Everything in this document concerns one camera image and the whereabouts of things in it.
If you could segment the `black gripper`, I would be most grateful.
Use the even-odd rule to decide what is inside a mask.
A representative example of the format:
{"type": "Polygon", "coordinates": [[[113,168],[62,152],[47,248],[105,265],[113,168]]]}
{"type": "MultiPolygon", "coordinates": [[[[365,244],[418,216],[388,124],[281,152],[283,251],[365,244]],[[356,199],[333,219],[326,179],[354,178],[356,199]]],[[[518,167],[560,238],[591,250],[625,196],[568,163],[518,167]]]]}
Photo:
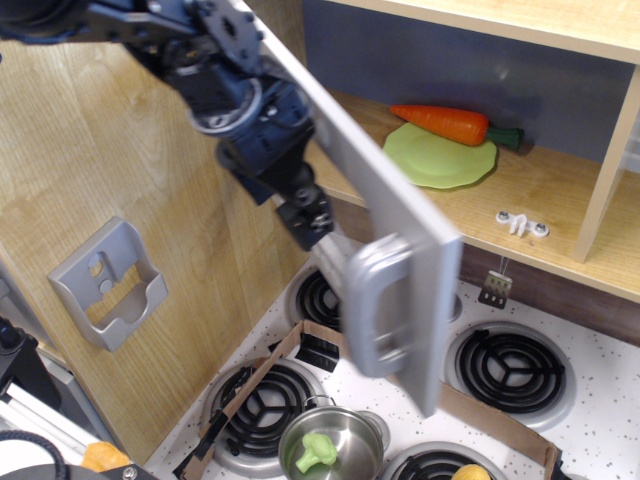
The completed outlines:
{"type": "Polygon", "coordinates": [[[334,230],[331,207],[304,160],[312,136],[253,134],[224,137],[217,158],[257,205],[275,195],[285,202],[276,212],[298,246],[310,251],[334,230]]]}

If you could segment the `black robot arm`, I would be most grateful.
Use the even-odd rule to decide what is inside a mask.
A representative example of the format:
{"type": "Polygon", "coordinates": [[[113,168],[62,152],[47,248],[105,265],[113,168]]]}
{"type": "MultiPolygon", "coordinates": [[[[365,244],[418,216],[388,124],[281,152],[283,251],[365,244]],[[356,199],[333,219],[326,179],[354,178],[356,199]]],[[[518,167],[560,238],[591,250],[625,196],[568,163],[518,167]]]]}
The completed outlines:
{"type": "Polygon", "coordinates": [[[118,43],[177,91],[193,127],[217,137],[217,158],[277,213],[309,251],[333,229],[304,160],[314,124],[307,96],[273,60],[255,16],[229,1],[4,1],[1,36],[25,44],[118,43]]]}

